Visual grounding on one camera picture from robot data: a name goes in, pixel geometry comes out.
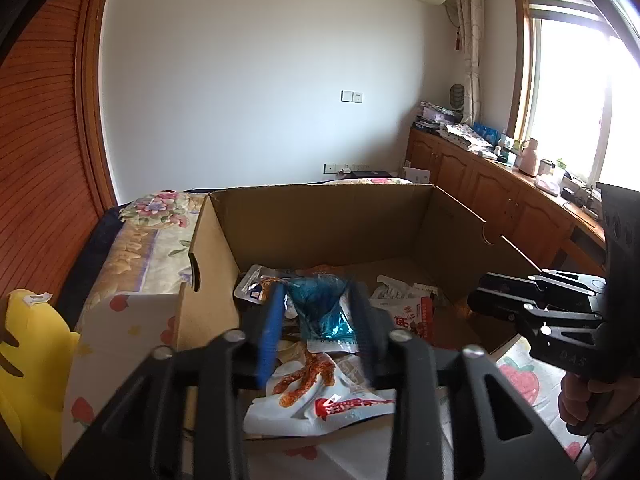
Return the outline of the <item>person's right hand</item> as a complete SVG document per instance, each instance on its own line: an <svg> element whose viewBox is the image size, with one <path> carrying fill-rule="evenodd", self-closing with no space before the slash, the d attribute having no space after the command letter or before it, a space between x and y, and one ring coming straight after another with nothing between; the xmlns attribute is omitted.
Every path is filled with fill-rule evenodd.
<svg viewBox="0 0 640 480"><path fill-rule="evenodd" d="M584 382L579 376L566 373L561 382L561 393L558 399L560 417L567 425L576 426L584 422L589 414L588 403L593 396L613 393L598 420L606 424L623 415L639 399L639 379L633 377L620 378L614 384L606 384L597 380Z"/></svg>

